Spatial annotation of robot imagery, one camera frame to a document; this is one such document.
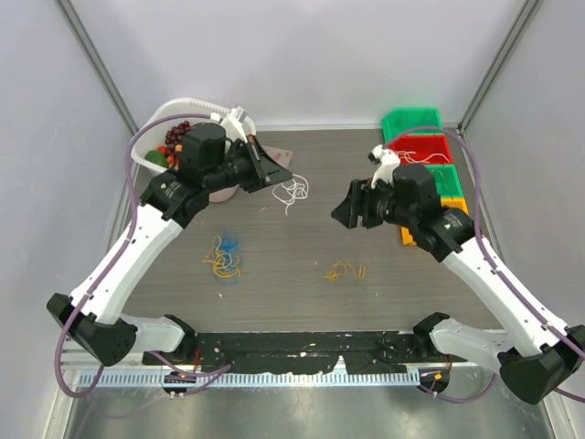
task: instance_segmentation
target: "white string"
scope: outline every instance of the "white string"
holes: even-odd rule
[[[272,188],[273,196],[282,204],[286,205],[286,208],[284,208],[284,215],[289,214],[289,207],[294,204],[294,201],[297,199],[306,199],[309,197],[309,182],[307,179],[305,177],[297,176],[296,174],[292,174],[292,176],[293,179],[291,180],[292,184],[290,186],[285,186],[283,183],[281,183],[280,185],[276,185]],[[296,181],[294,179],[295,177],[301,179],[302,181]],[[279,187],[282,187],[284,190],[286,190],[286,193],[290,196],[289,199],[280,198],[278,195],[276,195],[276,189]]]
[[[441,156],[442,158],[445,159],[446,162],[449,162],[449,157],[447,157],[447,155],[441,154],[441,153],[431,154],[427,158],[425,158],[424,160],[415,160],[414,158],[412,158],[410,156],[411,154],[417,154],[416,151],[397,151],[397,154],[399,155],[399,158],[404,158],[408,163],[428,163],[429,160],[431,158],[435,157],[436,155]]]

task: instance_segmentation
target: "red basket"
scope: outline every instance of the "red basket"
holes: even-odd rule
[[[391,146],[396,153],[410,152],[409,159],[399,154],[400,163],[422,163],[423,165],[452,165],[453,157],[444,135],[408,135]]]

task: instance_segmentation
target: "metal floor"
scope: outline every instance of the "metal floor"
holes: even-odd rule
[[[262,143],[293,151],[290,169],[306,177],[309,198],[284,206],[269,189],[240,190],[209,206],[154,262],[124,312],[174,314],[199,331],[326,331],[412,328],[442,311],[480,328],[500,327],[456,276],[424,251],[403,247],[398,228],[346,230],[330,218],[353,178],[368,178],[367,153],[381,143],[379,130],[260,133]],[[472,186],[459,147],[466,196]],[[148,175],[141,174],[139,189]],[[239,238],[241,277],[218,282],[203,260],[214,235]],[[342,260],[366,266],[366,278],[322,279]]]
[[[447,394],[477,394],[490,374],[455,368]],[[519,401],[501,384],[481,400],[452,404],[413,387],[209,390],[164,400],[123,420],[154,390],[97,390],[75,401],[64,439],[548,439],[555,437],[542,405]]]

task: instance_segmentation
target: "plastic bin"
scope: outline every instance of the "plastic bin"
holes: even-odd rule
[[[423,125],[442,128],[441,117],[436,108],[396,108],[382,119],[384,142],[396,137],[403,131]],[[433,130],[416,132],[416,135],[422,134],[442,134],[442,132]]]
[[[423,163],[424,165],[452,165],[453,157],[447,137],[444,135],[408,135],[391,146],[393,151],[412,152],[407,157],[400,155],[400,163]]]
[[[465,213],[469,213],[467,210],[467,203],[465,202],[465,198],[442,198],[441,204],[443,206],[447,206],[449,208],[458,208],[461,209]],[[402,238],[403,245],[417,245],[412,236],[409,233],[409,230],[405,227],[400,228],[400,236]]]
[[[463,190],[459,181],[459,174],[453,165],[429,165],[426,166],[433,177],[437,192],[441,198],[463,198]]]
[[[203,114],[211,114],[213,112],[216,112],[221,116],[226,116],[229,113],[229,109],[213,103],[200,101],[193,98],[177,98],[161,105],[158,108],[158,110],[154,112],[153,116],[148,120],[146,124],[165,116],[172,116],[173,114],[181,114],[188,112],[191,113],[202,112]],[[165,135],[169,129],[171,129],[174,125],[183,122],[184,120],[187,120],[191,123],[209,122],[209,119],[197,119],[195,117],[187,117],[185,119],[177,119],[175,121],[161,123],[160,125],[156,126],[152,130],[144,134],[138,140],[138,142],[136,142],[136,145],[134,145],[134,148],[132,150],[132,159],[138,165],[147,168],[154,176],[157,176],[165,172],[166,171],[165,168],[147,161],[146,159],[144,159],[144,157],[149,151],[155,149],[158,145],[162,145],[165,142]],[[250,117],[246,117],[243,123],[243,127],[244,132],[246,134],[256,134],[256,126],[254,125],[254,122],[251,120]],[[218,192],[214,192],[209,196],[209,201],[213,203],[225,201],[228,198],[231,198],[236,193],[237,190],[238,186],[228,187],[226,189],[219,190]]]

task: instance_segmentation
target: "rubber band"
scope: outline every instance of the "rubber band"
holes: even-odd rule
[[[230,249],[235,247],[222,246],[222,239],[219,235],[213,237],[211,249],[203,260],[203,263],[213,264],[213,274],[219,279],[228,279],[239,276],[239,256],[233,254]]]
[[[276,199],[278,199],[282,204],[286,205],[286,208],[284,209],[284,215],[287,216],[289,214],[289,207],[294,204],[294,201],[296,201],[297,199],[309,198],[309,182],[307,181],[307,179],[296,174],[292,174],[292,176],[300,178],[302,181],[298,182],[293,178],[292,184],[290,186],[285,186],[283,183],[281,183],[280,185],[276,185],[275,187],[272,188],[272,195]],[[276,195],[276,190],[279,187],[282,187],[284,190],[286,190],[290,198],[288,199],[280,198],[278,195]]]
[[[356,273],[356,269],[351,263],[337,261],[331,265],[331,267],[329,267],[329,270],[327,270],[327,273],[322,277],[322,279],[327,279],[329,282],[336,282],[343,276],[347,276],[349,274],[348,268],[354,275],[355,280],[362,281],[366,277],[366,266],[363,263],[359,264],[359,268]]]

